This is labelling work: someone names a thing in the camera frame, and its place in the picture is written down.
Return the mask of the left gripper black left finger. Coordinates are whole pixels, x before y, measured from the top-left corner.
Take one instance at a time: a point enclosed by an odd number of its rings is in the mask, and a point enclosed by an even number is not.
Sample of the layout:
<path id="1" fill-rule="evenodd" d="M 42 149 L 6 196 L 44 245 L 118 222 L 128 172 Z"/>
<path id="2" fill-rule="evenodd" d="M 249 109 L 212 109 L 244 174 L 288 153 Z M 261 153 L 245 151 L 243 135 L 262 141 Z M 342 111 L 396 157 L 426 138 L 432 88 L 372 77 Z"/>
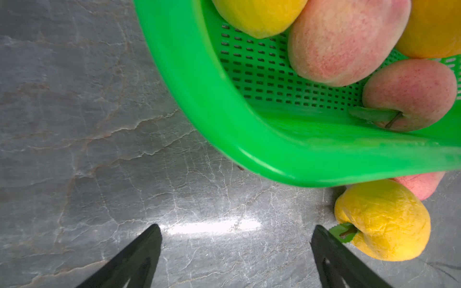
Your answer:
<path id="1" fill-rule="evenodd" d="M 152 224 L 78 286 L 80 288 L 149 288 L 156 272 L 161 248 L 160 227 Z"/>

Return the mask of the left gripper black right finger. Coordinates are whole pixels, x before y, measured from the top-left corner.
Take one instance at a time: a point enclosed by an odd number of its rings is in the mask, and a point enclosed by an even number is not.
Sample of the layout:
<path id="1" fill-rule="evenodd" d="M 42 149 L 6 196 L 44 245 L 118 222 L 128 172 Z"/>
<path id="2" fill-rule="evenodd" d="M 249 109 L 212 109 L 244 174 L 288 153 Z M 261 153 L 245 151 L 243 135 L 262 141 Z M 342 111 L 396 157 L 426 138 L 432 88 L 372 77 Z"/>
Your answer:
<path id="1" fill-rule="evenodd" d="M 310 245 L 323 288 L 391 288 L 323 226 L 315 226 Z"/>

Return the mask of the yellow peach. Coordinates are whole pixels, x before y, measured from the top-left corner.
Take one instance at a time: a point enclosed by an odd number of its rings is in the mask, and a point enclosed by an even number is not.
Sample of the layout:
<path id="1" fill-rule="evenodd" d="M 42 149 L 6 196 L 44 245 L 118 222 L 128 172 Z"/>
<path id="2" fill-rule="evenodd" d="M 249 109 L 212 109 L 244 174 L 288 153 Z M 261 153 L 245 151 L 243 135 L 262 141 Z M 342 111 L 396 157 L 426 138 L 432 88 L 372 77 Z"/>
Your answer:
<path id="1" fill-rule="evenodd" d="M 396 50 L 410 58 L 446 58 L 461 53 L 461 1 L 415 0 Z"/>
<path id="2" fill-rule="evenodd" d="M 337 198 L 334 214 L 339 224 L 330 233 L 378 260 L 400 262 L 417 258 L 431 235 L 426 207 L 393 180 L 350 186 Z"/>
<path id="3" fill-rule="evenodd" d="M 228 24 L 262 39 L 288 29 L 307 0 L 213 0 L 212 3 Z"/>

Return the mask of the pink peach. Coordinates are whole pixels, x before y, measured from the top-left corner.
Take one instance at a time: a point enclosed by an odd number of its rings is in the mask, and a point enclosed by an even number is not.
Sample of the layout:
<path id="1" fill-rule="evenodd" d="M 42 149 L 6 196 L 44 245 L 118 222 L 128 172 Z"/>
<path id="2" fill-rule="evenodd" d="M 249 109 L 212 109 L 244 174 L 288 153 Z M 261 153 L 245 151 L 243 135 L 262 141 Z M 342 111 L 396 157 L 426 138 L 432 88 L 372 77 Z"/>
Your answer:
<path id="1" fill-rule="evenodd" d="M 328 86 L 347 86 L 374 72 L 403 34 L 411 2 L 308 1 L 288 38 L 291 67 Z"/>
<path id="2" fill-rule="evenodd" d="M 432 172 L 410 176 L 400 176 L 392 180 L 412 191 L 421 201 L 431 197 L 443 179 L 445 172 Z"/>
<path id="3" fill-rule="evenodd" d="M 449 67 L 432 60 L 402 60 L 374 73 L 363 88 L 363 105 L 348 112 L 386 130 L 412 132 L 444 117 L 456 94 Z"/>

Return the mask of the green plastic perforated basket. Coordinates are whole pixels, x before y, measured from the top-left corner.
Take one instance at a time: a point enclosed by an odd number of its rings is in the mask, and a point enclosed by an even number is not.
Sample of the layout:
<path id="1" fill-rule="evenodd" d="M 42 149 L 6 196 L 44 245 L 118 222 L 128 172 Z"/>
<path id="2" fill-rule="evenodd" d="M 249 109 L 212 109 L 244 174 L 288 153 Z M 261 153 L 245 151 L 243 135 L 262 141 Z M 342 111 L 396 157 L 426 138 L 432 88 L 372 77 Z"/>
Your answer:
<path id="1" fill-rule="evenodd" d="M 282 33 L 257 40 L 211 1 L 135 1 L 154 62 L 198 131 L 236 164 L 273 181 L 334 187 L 461 167 L 461 103 L 434 125 L 388 132 L 350 116 L 364 81 L 299 77 Z"/>

